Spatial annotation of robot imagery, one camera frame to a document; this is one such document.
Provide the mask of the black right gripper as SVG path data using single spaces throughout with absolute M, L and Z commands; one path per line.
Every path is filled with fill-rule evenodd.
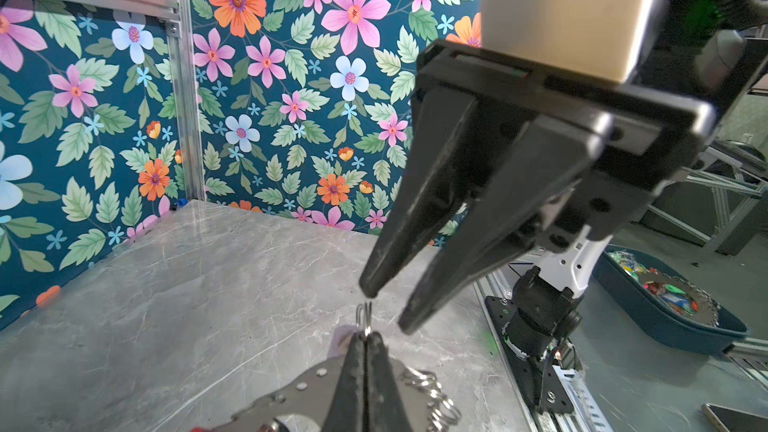
M 466 205 L 398 325 L 411 335 L 464 287 L 536 246 L 598 240 L 703 148 L 708 103 L 612 85 L 439 40 L 417 61 L 398 194 L 359 279 L 374 298 Z

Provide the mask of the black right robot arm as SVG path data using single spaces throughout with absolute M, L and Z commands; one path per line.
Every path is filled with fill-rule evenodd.
M 478 47 L 417 61 L 407 166 L 359 280 L 375 297 L 459 211 L 399 318 L 417 331 L 535 247 L 603 246 L 760 76 L 767 0 L 481 0 Z

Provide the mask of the purple tag key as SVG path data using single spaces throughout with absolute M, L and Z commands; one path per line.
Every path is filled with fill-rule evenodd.
M 342 325 L 334 329 L 331 339 L 331 345 L 327 354 L 328 358 L 345 356 L 352 338 L 360 332 L 355 325 Z

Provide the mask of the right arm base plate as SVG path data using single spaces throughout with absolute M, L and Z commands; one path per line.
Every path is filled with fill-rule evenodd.
M 486 296 L 484 305 L 524 403 L 534 412 L 574 412 L 548 350 L 552 338 L 532 328 L 510 300 Z

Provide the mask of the red keyring opener tool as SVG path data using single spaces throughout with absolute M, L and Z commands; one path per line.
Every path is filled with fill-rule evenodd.
M 214 426 L 214 431 L 284 431 L 282 420 L 299 416 L 310 420 L 320 430 L 328 415 L 345 356 L 329 358 L 310 367 L 291 383 L 268 393 L 229 421 Z

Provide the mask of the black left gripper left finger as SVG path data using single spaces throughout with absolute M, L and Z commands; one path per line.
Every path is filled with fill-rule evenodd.
M 362 332 L 356 332 L 351 337 L 328 415 L 321 430 L 323 432 L 363 432 L 365 425 L 366 339 Z

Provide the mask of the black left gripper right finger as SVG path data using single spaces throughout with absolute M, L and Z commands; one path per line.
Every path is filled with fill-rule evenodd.
M 378 332 L 372 332 L 366 339 L 365 430 L 412 430 L 387 347 Z

